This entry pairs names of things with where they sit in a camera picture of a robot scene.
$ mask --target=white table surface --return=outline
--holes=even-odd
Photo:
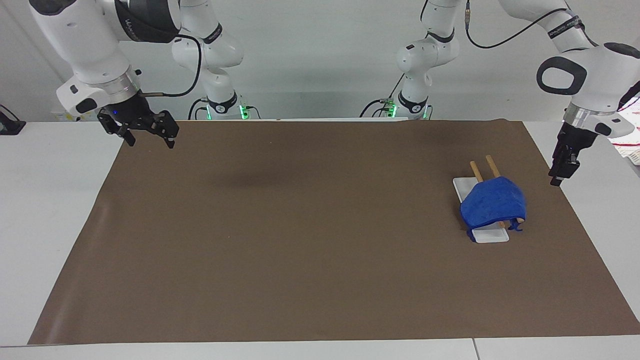
[[[549,162],[559,124],[525,125]],[[19,347],[31,335],[120,144],[89,122],[29,123],[19,136],[0,136],[0,345],[18,346],[0,348],[0,359],[476,359],[476,347],[482,360],[640,359],[640,336]],[[580,160],[563,191],[640,318],[640,179],[603,138]]]

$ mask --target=white plastic tray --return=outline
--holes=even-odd
[[[458,199],[462,203],[471,192],[478,180],[474,177],[456,177],[453,179],[453,187],[456,189]],[[472,230],[477,243],[504,243],[509,241],[509,234],[506,229],[500,227],[498,223],[479,227]]]

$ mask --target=brown mat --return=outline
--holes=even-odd
[[[123,146],[30,344],[640,334],[522,123],[182,122]],[[511,241],[451,180],[492,154]]]

